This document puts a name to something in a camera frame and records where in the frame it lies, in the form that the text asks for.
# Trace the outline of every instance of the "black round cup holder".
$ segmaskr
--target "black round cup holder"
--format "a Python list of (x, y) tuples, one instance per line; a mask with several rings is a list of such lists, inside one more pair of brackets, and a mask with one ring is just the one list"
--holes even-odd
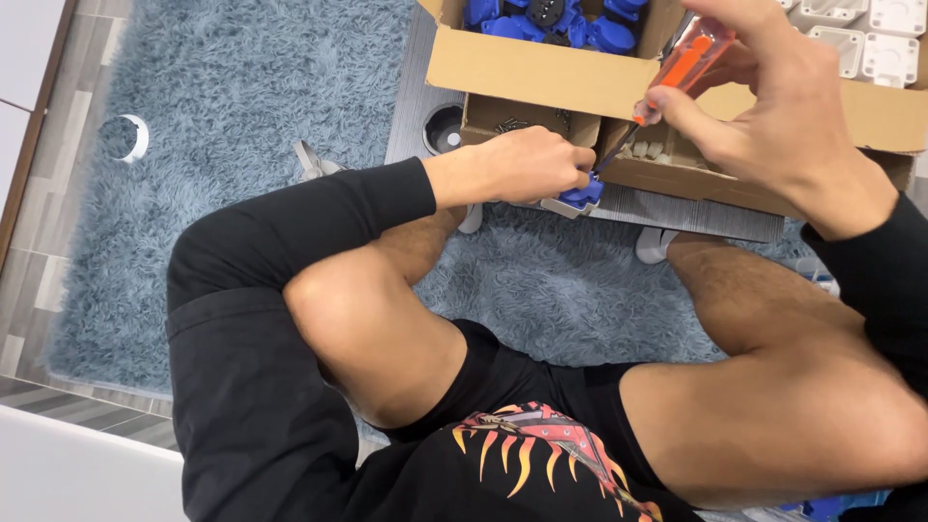
[(459, 103), (445, 103), (432, 109), (422, 126), (425, 148), (437, 156), (461, 146), (461, 120), (464, 107)]

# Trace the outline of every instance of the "blue fluffy rug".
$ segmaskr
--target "blue fluffy rug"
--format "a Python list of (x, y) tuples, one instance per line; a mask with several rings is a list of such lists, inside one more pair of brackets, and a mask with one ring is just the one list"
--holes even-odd
[[(197, 217), (293, 183), (291, 143), (353, 167), (382, 161), (410, 1), (136, 2), (110, 115), (139, 115), (148, 155), (113, 161), (102, 133), (72, 239), (48, 367), (73, 381), (170, 393), (164, 277)], [(478, 320), (537, 359), (587, 365), (721, 354), (666, 264), (634, 259), (639, 228), (487, 205), (416, 289), (432, 310)], [(789, 238), (774, 257), (807, 250)]]

